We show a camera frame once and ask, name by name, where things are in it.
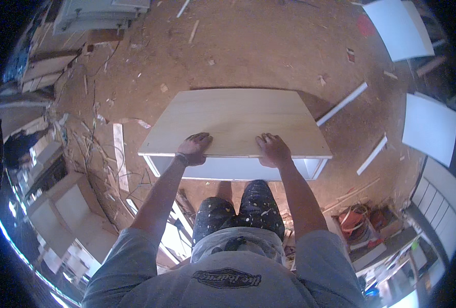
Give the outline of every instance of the hand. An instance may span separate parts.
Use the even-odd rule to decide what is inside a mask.
[[[208,132],[200,132],[193,134],[185,139],[185,141],[178,147],[177,153],[182,153],[186,158],[186,166],[198,166],[206,162],[203,156],[209,145],[212,143],[212,136]]]
[[[256,142],[259,145],[260,164],[270,168],[280,168],[291,162],[291,151],[286,143],[278,135],[263,133],[256,137]]]

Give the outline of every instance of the black paint-splattered shorts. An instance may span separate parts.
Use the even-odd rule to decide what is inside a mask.
[[[202,201],[195,217],[192,247],[209,234],[231,227],[267,229],[283,241],[283,219],[265,181],[252,181],[245,188],[238,215],[235,214],[233,205],[225,199],[209,197]]]

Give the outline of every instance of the bracelet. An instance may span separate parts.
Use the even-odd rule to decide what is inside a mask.
[[[190,166],[190,162],[188,161],[188,158],[187,158],[187,156],[185,154],[183,154],[181,152],[176,152],[175,156],[182,158],[183,163],[185,164],[185,167]]]

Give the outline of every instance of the dirt floor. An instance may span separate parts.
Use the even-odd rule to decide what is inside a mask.
[[[196,0],[180,18],[175,16],[181,3],[154,1],[151,11],[126,31],[115,52],[112,49],[116,42],[95,46],[91,55],[79,56],[58,82],[56,112],[59,116],[71,114],[66,123],[68,157],[83,170],[78,138],[73,132],[80,138],[89,135],[80,121],[93,130],[94,102],[100,106],[97,113],[110,122],[106,125],[98,121],[94,136],[114,158],[111,123],[139,118],[153,126],[178,91],[217,87],[296,90],[318,119],[366,81],[368,89],[321,127],[333,159],[309,185],[324,208],[337,197],[380,177],[379,182],[332,213],[356,202],[401,206],[415,185],[424,157],[401,142],[405,93],[412,83],[408,65],[405,61],[391,62],[377,33],[368,37],[360,33],[357,19],[364,13],[361,7],[345,1],[308,1],[319,8],[291,1],[281,5],[277,0]],[[196,20],[200,20],[199,27],[193,44],[188,44]],[[354,64],[348,62],[346,48],[354,50]],[[110,59],[105,70],[107,57]],[[384,75],[384,70],[398,80]],[[84,74],[88,76],[87,95]],[[324,86],[318,75],[326,77]],[[168,87],[164,93],[163,83]],[[131,173],[129,198],[140,206],[151,186],[137,185],[149,183],[149,178],[151,182],[156,180],[137,155],[150,130],[126,123],[123,131],[126,166]],[[358,176],[356,170],[385,132],[387,147]],[[98,152],[91,153],[88,171],[92,185],[108,218],[123,229],[132,217],[118,201],[106,196],[109,188],[104,183],[107,174],[103,160]],[[116,164],[110,166],[116,174]],[[232,185],[235,208],[245,185]],[[217,186],[215,181],[181,183],[195,208],[214,195]],[[270,187],[280,209],[287,208],[282,183],[271,182]],[[127,194],[121,195],[125,200]]]

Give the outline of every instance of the man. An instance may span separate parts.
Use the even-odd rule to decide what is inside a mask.
[[[220,196],[200,205],[191,263],[160,276],[156,254],[187,166],[203,164],[212,136],[188,137],[89,281],[83,307],[359,307],[364,299],[339,237],[279,136],[256,137],[260,163],[278,168],[296,236],[296,269],[282,263],[284,226],[267,184],[251,182],[240,213]]]
[[[11,135],[3,144],[3,163],[7,169],[18,170],[21,166],[30,163],[29,149],[50,131],[48,126],[42,131],[26,134],[21,130]]]

